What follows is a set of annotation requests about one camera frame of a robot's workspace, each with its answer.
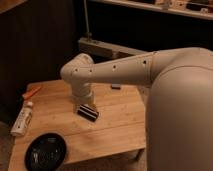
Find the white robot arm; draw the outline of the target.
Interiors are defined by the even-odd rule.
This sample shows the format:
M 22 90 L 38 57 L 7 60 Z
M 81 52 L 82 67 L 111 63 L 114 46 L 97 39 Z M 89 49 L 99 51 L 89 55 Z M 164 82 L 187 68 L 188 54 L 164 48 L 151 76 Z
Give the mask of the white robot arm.
M 94 99 L 93 83 L 147 87 L 147 171 L 213 171 L 213 51 L 177 48 L 102 63 L 81 53 L 60 75 L 75 104 Z

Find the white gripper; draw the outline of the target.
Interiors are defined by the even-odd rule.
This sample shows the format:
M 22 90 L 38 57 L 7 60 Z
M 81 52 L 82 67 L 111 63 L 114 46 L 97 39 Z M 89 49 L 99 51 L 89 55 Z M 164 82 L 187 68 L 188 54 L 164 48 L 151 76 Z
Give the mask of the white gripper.
M 72 103 L 73 103 L 73 111 L 77 112 L 78 108 L 81 105 L 87 105 L 88 107 L 92 108 L 93 110 L 97 110 L 95 102 L 94 102 L 94 93 L 91 92 L 86 96 L 72 96 Z

